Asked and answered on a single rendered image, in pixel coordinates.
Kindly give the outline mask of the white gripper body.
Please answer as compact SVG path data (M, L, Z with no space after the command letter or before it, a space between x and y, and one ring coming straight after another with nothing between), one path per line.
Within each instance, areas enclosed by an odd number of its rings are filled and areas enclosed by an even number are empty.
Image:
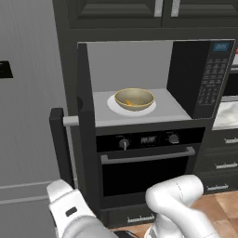
M62 179L52 182L46 187L49 202L66 203L74 199L73 187Z

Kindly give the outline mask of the black oven door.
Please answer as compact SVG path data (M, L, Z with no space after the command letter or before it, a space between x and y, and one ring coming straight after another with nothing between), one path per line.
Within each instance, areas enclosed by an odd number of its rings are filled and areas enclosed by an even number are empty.
M195 155L118 165L101 164L101 206L113 208L144 204L148 188L159 182L191 174L197 157L195 145L103 152L99 159L103 154L107 154L110 159L118 159L184 152L187 147L193 147Z

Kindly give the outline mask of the white microwave turntable plate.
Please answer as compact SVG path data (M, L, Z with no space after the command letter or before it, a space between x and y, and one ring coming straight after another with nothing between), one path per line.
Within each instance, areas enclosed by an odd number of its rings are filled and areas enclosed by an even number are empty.
M116 112L123 116L128 116L128 117L145 116L145 115L153 112L156 108L156 102L154 102L151 106L149 106L148 108L146 108L142 111L135 111L135 112L129 111L129 110L126 110L126 109L122 108L121 106L119 106L118 103L115 101L114 96L110 96L108 98L107 105L111 111Z

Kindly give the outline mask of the black microwave door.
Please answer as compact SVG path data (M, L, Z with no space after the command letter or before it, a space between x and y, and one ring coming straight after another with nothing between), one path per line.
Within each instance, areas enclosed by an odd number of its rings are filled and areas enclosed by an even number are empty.
M95 110L86 43L77 45L76 96L80 126L95 128Z

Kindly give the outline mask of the beige bowl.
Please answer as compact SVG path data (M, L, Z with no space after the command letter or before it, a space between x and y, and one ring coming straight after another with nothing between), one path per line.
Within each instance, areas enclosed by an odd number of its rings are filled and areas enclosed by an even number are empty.
M150 91L142 88L124 88L114 94L114 99L122 108L129 111L142 111L154 103L154 95Z

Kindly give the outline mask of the black microwave oven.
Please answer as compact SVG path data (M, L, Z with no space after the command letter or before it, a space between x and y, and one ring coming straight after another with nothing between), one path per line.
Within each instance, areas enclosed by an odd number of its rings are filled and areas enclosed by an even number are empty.
M211 118L232 63L235 41L204 39L86 44L95 123L102 127ZM139 117L111 111L108 98L124 88L152 92L155 110Z

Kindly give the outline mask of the dark upper cupboard door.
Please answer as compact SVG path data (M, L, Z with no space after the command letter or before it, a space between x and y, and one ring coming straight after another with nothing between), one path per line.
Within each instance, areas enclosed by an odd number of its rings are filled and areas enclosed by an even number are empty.
M171 17L172 1L164 2L163 27L238 27L238 0L180 0L176 18Z
M70 26L75 29L157 28L155 0L67 0Z

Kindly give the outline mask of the dark drawer under oven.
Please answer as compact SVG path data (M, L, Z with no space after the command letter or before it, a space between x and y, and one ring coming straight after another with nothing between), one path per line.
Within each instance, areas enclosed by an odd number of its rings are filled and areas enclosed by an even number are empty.
M121 206L116 208L103 209L100 213L100 220L107 228L136 226L144 223L154 223L154 220L146 222L127 223L127 217L148 217L151 214L156 217L156 214L152 212L146 205Z

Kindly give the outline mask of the grey fridge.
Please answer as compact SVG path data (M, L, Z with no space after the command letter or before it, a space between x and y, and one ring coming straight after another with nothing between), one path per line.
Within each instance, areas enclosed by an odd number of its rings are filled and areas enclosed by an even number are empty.
M52 0L0 0L0 238L55 238L46 186L60 178L49 127L66 109Z

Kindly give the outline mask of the black built-in oven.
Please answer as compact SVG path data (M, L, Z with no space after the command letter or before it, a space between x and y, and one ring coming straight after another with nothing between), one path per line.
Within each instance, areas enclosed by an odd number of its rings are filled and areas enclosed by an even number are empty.
M152 185L190 174L204 134L195 126L97 135L99 211L144 205Z

